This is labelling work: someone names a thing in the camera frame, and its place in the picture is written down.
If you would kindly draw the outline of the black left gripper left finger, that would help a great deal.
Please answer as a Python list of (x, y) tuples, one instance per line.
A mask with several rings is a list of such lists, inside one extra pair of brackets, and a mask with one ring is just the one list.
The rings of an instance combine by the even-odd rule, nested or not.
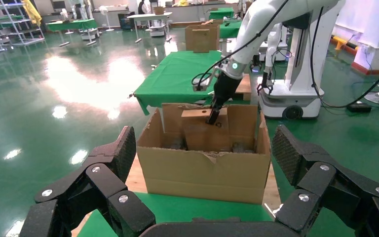
[(20, 236), (69, 237), (94, 210), (117, 236), (140, 236), (155, 215), (126, 186), (135, 154), (135, 131), (126, 126), (114, 142), (94, 148), (77, 170), (35, 195)]

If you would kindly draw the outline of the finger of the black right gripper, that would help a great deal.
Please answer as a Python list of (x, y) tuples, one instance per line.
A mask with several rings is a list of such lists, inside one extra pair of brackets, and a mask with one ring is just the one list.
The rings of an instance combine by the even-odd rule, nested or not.
[(212, 106), (210, 115), (207, 118), (206, 123), (209, 125), (214, 125), (220, 115), (220, 110), (222, 108), (222, 106)]

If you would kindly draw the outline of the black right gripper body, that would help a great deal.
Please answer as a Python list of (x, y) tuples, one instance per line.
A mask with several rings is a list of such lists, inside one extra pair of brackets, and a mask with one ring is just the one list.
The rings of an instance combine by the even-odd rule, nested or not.
[(221, 109), (224, 103), (236, 92), (242, 78), (234, 79), (220, 72), (214, 84), (214, 96), (211, 104), (212, 109)]

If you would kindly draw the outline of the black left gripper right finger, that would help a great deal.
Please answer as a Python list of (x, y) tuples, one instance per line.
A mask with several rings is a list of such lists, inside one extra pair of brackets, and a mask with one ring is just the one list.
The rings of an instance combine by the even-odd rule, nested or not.
[(277, 223), (300, 237), (320, 211), (335, 213), (357, 237), (379, 237), (379, 183), (340, 165), (321, 146), (276, 128), (272, 154), (294, 191), (277, 212)]

